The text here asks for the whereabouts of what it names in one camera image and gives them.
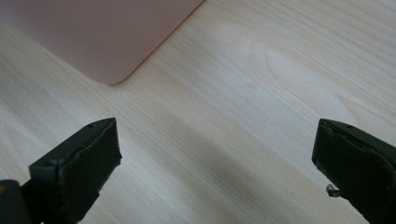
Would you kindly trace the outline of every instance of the pink mat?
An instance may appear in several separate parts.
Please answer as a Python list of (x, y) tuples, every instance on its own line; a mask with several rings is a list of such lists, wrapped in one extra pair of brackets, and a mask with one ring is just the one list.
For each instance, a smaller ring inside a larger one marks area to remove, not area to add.
[(2, 0), (0, 17), (98, 82), (123, 81), (204, 0)]

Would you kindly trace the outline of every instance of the light wood tabletop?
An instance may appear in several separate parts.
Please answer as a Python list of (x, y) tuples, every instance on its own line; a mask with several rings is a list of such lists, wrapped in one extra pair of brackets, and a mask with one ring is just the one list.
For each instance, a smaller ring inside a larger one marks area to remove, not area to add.
[(111, 86), (5, 21), (0, 57), (0, 179), (118, 121), (121, 166), (81, 223), (367, 223), (325, 191), (318, 120), (396, 146), (394, 0), (206, 0)]

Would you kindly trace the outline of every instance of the table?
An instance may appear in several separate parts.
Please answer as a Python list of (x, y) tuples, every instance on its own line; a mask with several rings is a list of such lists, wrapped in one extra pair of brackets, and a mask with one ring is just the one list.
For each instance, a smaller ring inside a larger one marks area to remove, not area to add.
[(206, 0), (110, 86), (0, 30), (0, 179), (118, 121), (121, 166), (81, 223), (367, 223), (311, 154), (320, 118), (396, 146), (396, 2)]

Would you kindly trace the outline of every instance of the wooden table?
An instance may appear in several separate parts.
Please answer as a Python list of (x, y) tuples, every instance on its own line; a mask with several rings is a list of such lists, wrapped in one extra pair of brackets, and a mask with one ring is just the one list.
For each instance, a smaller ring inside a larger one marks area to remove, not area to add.
[(115, 117), (122, 162), (81, 223), (367, 223), (311, 159), (320, 118), (396, 146), (396, 2), (206, 0), (106, 86), (5, 21), (0, 179)]

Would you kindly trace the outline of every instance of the black object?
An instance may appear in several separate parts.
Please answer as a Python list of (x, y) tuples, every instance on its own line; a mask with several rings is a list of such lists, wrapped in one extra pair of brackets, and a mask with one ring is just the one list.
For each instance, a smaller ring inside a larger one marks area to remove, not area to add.
[(321, 119), (312, 162), (370, 222), (396, 223), (396, 147), (351, 125)]
[(78, 223), (120, 159), (115, 119), (85, 126), (30, 165), (32, 179), (21, 188), (0, 181), (0, 223)]

